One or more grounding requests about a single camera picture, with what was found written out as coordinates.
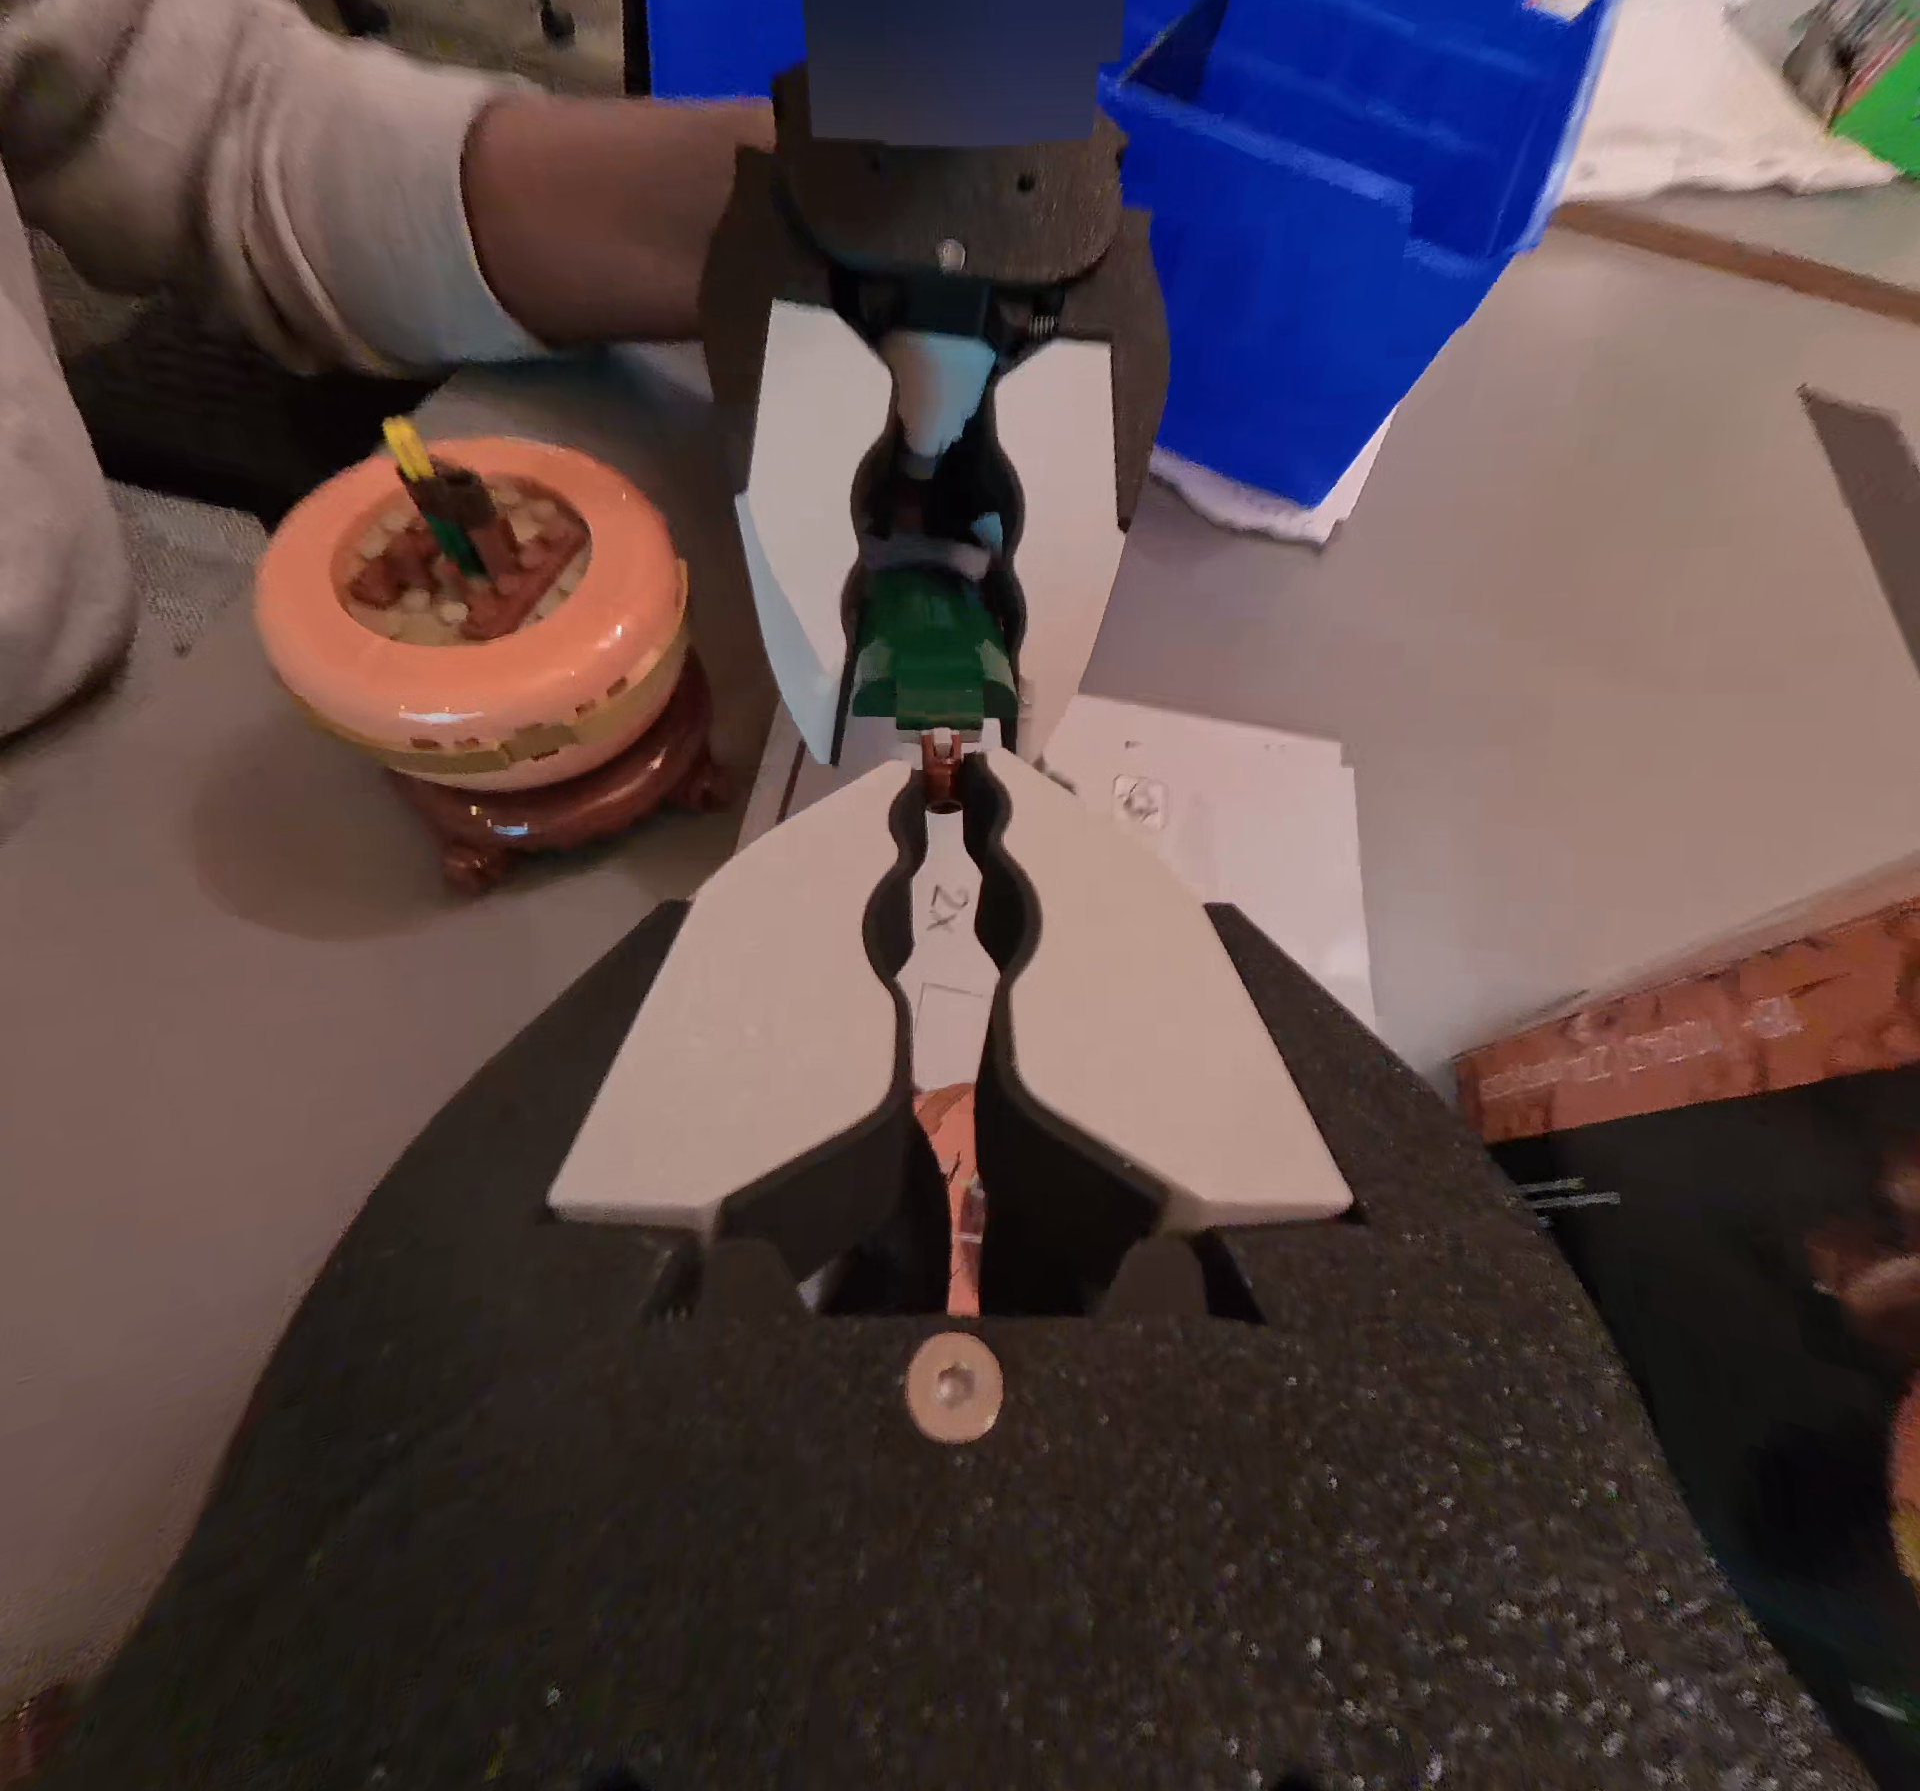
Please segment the person's left hand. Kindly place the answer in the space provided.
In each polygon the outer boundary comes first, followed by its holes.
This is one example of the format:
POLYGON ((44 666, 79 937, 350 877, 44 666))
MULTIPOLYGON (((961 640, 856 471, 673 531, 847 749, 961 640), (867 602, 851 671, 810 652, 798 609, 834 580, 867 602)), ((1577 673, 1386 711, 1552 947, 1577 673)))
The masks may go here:
POLYGON ((610 242, 597 294, 612 340, 682 340, 699 332, 708 247, 729 206, 737 156, 772 151, 770 96, 624 99, 608 108, 610 242))

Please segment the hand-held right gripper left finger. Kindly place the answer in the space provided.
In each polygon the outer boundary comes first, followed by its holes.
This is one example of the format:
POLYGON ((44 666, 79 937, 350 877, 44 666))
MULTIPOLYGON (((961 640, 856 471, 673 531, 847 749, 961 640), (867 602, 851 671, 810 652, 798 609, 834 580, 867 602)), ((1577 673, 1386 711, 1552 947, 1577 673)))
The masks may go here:
POLYGON ((556 1220, 856 1244, 899 1202, 920 772, 886 762, 691 898, 546 1193, 556 1220))

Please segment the white crumpled sheet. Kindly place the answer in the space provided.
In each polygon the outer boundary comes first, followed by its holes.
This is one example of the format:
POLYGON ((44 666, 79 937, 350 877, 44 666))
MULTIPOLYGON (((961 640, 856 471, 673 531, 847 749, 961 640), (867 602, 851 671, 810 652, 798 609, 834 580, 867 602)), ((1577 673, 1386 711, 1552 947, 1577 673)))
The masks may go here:
MULTIPOLYGON (((1588 0, 1544 2, 1572 13, 1588 0)), ((1895 170, 1831 133, 1783 75, 1819 2, 1614 0, 1562 204, 1893 183, 1895 170)))

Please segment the person's left forearm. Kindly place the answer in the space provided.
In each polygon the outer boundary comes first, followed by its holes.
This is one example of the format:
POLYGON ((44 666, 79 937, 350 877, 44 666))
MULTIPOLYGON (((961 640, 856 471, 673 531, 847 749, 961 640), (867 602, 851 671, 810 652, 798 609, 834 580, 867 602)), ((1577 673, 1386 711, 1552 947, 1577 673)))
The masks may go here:
POLYGON ((49 337, 26 234, 96 288, 179 290, 294 368, 544 352, 465 204, 474 124, 527 80, 317 27, 291 0, 2 0, 4 292, 49 337))

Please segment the white instruction booklet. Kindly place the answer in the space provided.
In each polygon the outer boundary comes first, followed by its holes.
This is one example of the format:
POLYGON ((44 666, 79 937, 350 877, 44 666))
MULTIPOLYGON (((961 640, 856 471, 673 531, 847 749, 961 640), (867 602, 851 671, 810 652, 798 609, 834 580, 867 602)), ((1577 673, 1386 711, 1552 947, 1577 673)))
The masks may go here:
MULTIPOLYGON (((1076 697, 1043 764, 1095 816, 1232 904, 1369 1031, 1378 1027, 1364 912, 1356 777, 1336 740, 1104 697, 1076 697)), ((953 1220, 949 1312, 980 1311, 985 1193, 972 1086, 988 1040, 995 964, 973 928, 980 871, 953 820, 930 822, 914 880, 914 954, 899 987, 916 1107, 953 1220)))

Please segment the pink brick flower pot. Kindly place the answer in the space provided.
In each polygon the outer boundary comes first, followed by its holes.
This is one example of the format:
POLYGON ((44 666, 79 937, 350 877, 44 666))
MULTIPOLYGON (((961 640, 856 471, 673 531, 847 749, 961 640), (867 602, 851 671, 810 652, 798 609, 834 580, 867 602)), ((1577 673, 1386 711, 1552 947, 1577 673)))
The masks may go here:
POLYGON ((387 449, 319 484, 254 578, 256 629, 296 710, 379 765, 456 891, 660 811, 715 809, 714 703, 664 514, 564 446, 427 446, 487 483, 492 582, 447 563, 387 449))

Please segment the dark green leaf brick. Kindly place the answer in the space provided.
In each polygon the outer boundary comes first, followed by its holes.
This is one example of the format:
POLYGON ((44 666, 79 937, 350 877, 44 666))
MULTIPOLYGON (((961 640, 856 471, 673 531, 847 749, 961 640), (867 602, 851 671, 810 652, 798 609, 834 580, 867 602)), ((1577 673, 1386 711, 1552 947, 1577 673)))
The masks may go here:
POLYGON ((1021 694, 1013 656, 982 589, 945 569, 883 569, 867 582, 851 661, 851 717, 893 722, 920 736, 985 722, 1015 727, 1021 694))

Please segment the green box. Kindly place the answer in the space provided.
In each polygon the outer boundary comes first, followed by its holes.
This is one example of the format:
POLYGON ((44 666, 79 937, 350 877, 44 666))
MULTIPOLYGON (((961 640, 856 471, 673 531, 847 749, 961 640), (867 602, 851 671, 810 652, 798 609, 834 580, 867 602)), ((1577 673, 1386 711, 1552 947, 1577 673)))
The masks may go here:
POLYGON ((1783 75, 1829 133, 1917 174, 1917 0, 1820 0, 1783 75))

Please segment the blue plastic bin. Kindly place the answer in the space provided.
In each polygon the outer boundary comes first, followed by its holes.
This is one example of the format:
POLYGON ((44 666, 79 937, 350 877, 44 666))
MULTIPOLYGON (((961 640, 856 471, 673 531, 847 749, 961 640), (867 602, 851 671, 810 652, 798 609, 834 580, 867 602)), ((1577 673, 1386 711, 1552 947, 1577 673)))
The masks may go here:
MULTIPOLYGON (((1614 0, 642 0, 660 99, 807 96, 816 139, 1032 147, 1127 133, 1170 335, 1155 447, 1320 504, 1543 237, 1614 0)), ((991 436, 982 338, 920 388, 991 436)))

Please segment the black and orange set box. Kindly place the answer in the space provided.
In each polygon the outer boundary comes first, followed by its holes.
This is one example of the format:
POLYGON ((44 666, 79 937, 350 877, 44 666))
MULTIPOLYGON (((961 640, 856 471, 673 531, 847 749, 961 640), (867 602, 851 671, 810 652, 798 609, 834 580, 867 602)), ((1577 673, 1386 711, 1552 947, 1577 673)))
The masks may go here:
POLYGON ((1568 1000, 1453 1086, 1743 1603, 1882 1787, 1916 1787, 1916 877, 1568 1000))

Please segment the yellow tipped brick stem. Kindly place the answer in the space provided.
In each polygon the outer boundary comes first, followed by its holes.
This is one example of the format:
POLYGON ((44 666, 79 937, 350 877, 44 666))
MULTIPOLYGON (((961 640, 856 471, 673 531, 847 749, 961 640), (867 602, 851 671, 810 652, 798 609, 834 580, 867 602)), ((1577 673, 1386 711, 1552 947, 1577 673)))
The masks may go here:
POLYGON ((492 569, 479 543, 494 517, 487 483, 472 469, 436 455, 408 417, 383 419, 381 444, 447 563, 459 578, 490 583, 492 569))

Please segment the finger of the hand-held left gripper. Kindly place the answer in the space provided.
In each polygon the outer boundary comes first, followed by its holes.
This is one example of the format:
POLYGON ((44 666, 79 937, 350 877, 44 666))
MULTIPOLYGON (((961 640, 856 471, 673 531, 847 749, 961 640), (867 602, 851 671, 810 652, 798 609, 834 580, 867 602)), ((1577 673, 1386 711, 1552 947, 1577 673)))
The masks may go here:
POLYGON ((996 380, 991 409, 1019 494, 1002 548, 1021 601, 1015 751, 1041 760, 1080 689, 1124 553, 1110 347, 1045 342, 996 380))
POLYGON ((854 484, 893 422, 895 386, 834 309, 772 303, 747 483, 734 517, 762 643, 810 757, 829 765, 851 645, 854 484))

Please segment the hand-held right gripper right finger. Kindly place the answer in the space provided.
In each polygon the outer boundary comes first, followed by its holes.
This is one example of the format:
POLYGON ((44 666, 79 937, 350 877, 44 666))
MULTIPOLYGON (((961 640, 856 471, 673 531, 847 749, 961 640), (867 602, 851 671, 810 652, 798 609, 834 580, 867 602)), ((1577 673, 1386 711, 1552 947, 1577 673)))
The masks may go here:
POLYGON ((967 760, 991 1204, 1072 1239, 1331 1221, 1354 1194, 1203 900, 1007 751, 967 760))

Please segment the grey desk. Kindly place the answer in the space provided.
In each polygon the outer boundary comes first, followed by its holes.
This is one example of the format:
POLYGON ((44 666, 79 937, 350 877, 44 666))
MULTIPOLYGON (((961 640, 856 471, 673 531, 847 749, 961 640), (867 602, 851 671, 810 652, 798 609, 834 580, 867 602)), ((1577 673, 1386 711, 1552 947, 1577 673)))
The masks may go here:
POLYGON ((1866 1787, 1422 1083, 1916 858, 1823 444, 1916 337, 1552 230, 1320 554, 1164 495, 1099 695, 1343 742, 1380 1042, 1224 918, 1349 1168, 1260 1320, 710 1319, 546 1188, 732 816, 459 904, 241 601, 4 844, 4 1711, 46 1787, 1866 1787))

